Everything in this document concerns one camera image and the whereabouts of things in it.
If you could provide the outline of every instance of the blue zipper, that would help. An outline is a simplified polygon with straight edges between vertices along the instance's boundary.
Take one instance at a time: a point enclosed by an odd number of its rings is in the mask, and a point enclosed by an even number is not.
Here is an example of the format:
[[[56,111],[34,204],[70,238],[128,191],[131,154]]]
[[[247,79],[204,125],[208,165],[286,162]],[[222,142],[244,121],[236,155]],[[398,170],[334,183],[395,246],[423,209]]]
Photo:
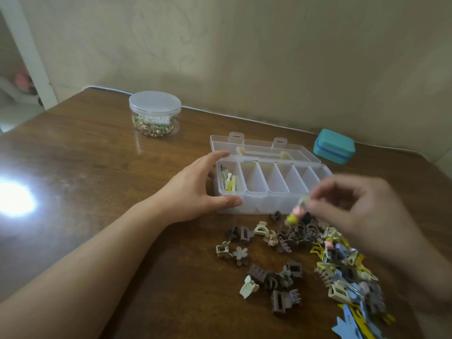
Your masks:
[[[329,148],[326,148],[326,147],[320,145],[318,140],[319,140],[319,137],[317,137],[317,139],[315,140],[315,143],[317,144],[317,147],[320,148],[322,151],[325,151],[326,153],[330,153],[339,158],[350,159],[351,156],[344,156],[343,154],[334,152],[333,150],[330,150]]]

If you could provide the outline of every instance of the wooden table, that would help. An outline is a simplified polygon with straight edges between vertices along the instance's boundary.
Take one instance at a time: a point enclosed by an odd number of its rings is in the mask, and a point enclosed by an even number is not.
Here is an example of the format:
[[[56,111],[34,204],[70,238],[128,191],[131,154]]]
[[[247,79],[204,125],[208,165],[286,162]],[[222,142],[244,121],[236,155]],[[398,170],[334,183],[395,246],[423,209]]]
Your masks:
[[[37,208],[23,217],[0,217],[0,301],[208,153],[211,134],[235,131],[266,141],[285,137],[310,151],[315,140],[307,133],[187,109],[181,123],[175,136],[146,138],[132,128],[127,96],[85,90],[2,135],[0,177],[27,186]],[[325,163],[333,173],[386,178],[426,235],[452,256],[451,182],[415,154],[366,145],[357,145],[356,152],[345,166]],[[211,182],[207,186],[212,190]],[[286,318],[272,315],[264,291],[243,300],[239,290],[248,269],[216,257],[215,245],[225,239],[228,225],[253,228],[267,220],[265,215],[209,214],[168,227],[102,337],[337,338],[331,327],[341,311],[314,274],[317,259],[307,250],[278,254],[260,238],[248,246],[253,262],[268,270],[281,271],[287,260],[302,262],[305,278],[295,286],[303,307]],[[380,277],[388,310],[398,320],[390,337],[420,338],[389,271],[371,259],[365,264]]]

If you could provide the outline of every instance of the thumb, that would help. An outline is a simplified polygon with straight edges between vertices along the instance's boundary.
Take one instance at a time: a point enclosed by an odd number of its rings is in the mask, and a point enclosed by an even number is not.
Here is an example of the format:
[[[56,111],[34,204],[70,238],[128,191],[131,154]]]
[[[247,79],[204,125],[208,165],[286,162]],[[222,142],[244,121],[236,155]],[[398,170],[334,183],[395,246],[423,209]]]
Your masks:
[[[208,196],[208,208],[210,211],[227,209],[242,205],[242,199],[234,195]]]
[[[350,213],[346,210],[319,200],[310,200],[306,204],[306,209],[315,217],[328,222],[328,224],[336,227],[341,232],[350,228],[352,219]]]

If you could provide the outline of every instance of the turquoise zipper box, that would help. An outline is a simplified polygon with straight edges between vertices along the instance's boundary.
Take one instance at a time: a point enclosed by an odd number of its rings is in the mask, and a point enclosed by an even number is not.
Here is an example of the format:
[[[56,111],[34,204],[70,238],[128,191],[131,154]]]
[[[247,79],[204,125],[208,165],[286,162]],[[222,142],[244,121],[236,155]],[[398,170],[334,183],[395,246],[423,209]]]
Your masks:
[[[315,140],[314,153],[343,165],[355,153],[355,142],[352,138],[324,128]]]

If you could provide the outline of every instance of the white jar lid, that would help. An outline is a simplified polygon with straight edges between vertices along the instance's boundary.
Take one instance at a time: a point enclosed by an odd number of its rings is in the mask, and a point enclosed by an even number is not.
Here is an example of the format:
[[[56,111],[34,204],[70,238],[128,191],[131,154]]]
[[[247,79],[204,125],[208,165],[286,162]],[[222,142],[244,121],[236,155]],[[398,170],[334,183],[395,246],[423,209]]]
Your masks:
[[[148,117],[172,117],[180,113],[181,102],[171,94],[145,91],[129,97],[130,109]]]

